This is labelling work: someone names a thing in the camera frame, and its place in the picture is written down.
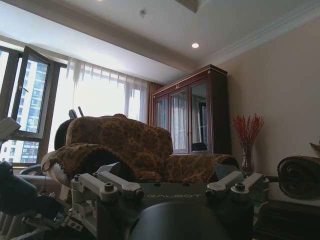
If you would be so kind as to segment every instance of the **wooden cabinet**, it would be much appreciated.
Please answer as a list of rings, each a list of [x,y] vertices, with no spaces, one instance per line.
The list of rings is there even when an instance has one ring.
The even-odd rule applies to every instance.
[[[231,154],[226,71],[208,65],[152,98],[153,125],[171,133],[174,154]]]

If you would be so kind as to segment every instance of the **crown molding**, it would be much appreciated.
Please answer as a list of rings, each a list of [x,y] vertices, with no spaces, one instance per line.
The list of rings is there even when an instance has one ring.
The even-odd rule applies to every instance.
[[[214,52],[200,66],[219,65],[320,17],[320,0],[309,1],[288,14]]]

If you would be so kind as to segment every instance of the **paisley fabric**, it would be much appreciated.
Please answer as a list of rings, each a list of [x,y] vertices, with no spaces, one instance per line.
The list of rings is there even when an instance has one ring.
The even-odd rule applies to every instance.
[[[214,163],[238,166],[230,155],[177,156],[172,152],[171,135],[163,128],[122,114],[85,116],[70,123],[65,146],[49,156],[42,170],[58,163],[72,178],[121,162],[120,177],[128,181],[207,183],[214,176]]]
[[[230,155],[171,155],[165,161],[164,178],[169,183],[215,182],[214,163],[239,167]]]

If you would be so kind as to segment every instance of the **flower vase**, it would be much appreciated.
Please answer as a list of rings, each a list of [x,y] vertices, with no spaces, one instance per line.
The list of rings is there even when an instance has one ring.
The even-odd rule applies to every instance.
[[[242,171],[244,171],[247,174],[252,174],[255,171],[255,165],[252,160],[252,150],[253,150],[253,145],[244,145],[242,147],[243,151],[243,157],[242,157]]]

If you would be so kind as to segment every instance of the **ceiling beam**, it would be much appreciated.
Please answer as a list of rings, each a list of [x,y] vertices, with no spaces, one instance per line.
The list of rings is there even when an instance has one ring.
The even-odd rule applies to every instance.
[[[198,0],[175,0],[175,1],[185,6],[187,9],[194,12],[195,14],[198,11],[198,7],[199,7]]]

